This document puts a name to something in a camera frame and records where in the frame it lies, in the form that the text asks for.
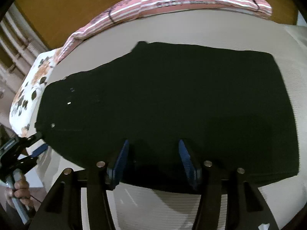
striped curtain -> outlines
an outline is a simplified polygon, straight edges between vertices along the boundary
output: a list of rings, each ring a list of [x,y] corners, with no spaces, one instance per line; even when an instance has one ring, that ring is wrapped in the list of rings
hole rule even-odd
[[[0,124],[11,128],[10,107],[36,57],[48,51],[13,4],[0,21]]]

silver screw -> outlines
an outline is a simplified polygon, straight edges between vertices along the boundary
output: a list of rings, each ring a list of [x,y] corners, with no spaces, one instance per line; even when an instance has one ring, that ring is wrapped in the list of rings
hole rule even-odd
[[[68,175],[68,174],[70,174],[71,172],[72,172],[72,169],[71,169],[71,168],[66,168],[66,169],[63,170],[63,173],[64,173],[65,175]]]
[[[98,168],[102,168],[102,167],[104,167],[105,166],[105,162],[104,161],[100,161],[100,162],[98,162],[98,163],[96,163],[96,166],[98,167]]]
[[[211,161],[204,161],[204,165],[206,167],[211,167],[212,166],[212,162]]]
[[[244,174],[244,173],[245,173],[245,170],[244,170],[243,168],[238,168],[238,169],[237,169],[237,172],[238,172],[239,174]]]

brown wooden panel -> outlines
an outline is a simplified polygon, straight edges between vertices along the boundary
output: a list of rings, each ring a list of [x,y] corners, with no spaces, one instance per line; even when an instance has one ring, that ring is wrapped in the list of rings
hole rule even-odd
[[[121,0],[16,0],[16,5],[50,48],[61,47],[68,36],[96,15]],[[297,8],[292,0],[267,0],[271,20],[295,24]]]

pink striped fabric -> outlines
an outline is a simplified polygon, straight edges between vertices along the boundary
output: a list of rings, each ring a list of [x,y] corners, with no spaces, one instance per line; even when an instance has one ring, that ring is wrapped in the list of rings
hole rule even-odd
[[[60,62],[90,36],[125,21],[174,11],[230,7],[247,9],[263,18],[272,14],[271,6],[265,0],[123,0],[74,32],[65,42],[55,62]]]

human hand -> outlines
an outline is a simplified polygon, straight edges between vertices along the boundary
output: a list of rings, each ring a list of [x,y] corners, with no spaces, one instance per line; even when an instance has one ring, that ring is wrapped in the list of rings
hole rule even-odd
[[[5,189],[5,198],[7,199],[7,203],[11,207],[15,208],[12,202],[12,197],[16,197],[20,199],[22,204],[33,207],[33,201],[30,200],[29,183],[27,182],[26,178],[22,176],[19,181],[15,182],[14,187],[14,191],[10,188]]]

